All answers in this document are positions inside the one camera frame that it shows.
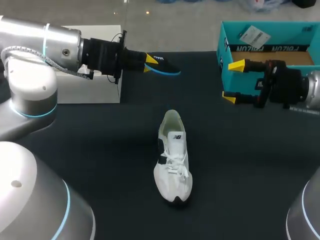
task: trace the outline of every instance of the dark table surface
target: dark table surface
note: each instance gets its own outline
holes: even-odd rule
[[[234,106],[221,97],[215,52],[158,55],[181,75],[125,72],[121,104],[59,105],[51,127],[18,143],[88,201],[97,240],[285,240],[287,211],[319,165],[319,117]],[[163,201],[153,176],[168,109],[187,132],[184,209]]]

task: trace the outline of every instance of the shoelace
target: shoelace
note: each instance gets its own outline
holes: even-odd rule
[[[164,166],[168,168],[169,173],[178,174],[180,177],[189,177],[188,170],[185,166],[185,159],[186,155],[184,157],[179,156],[173,156],[170,155],[167,150],[164,150],[164,153],[161,154],[161,156],[166,157],[166,162],[169,164],[165,164]]]

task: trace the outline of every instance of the white sneaker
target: white sneaker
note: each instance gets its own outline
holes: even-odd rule
[[[158,135],[158,162],[154,179],[162,197],[183,203],[190,196],[193,179],[189,172],[185,127],[176,110],[166,112]]]

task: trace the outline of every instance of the teal shoe box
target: teal shoe box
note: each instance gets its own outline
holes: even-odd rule
[[[216,52],[223,88],[226,92],[259,95],[255,90],[262,72],[229,71],[230,63],[243,58],[252,61],[286,61],[288,68],[299,69],[303,76],[320,70],[320,22],[223,21]],[[270,35],[259,49],[240,38],[250,26]]]

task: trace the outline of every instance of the white box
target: white box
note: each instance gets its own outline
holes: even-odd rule
[[[93,25],[93,26],[65,26],[66,28],[78,29],[85,39],[95,38],[111,41],[121,33],[120,25]],[[100,72],[94,73],[93,80],[56,72],[58,83],[59,104],[105,104],[120,103],[122,77],[118,85],[110,83],[106,75]]]

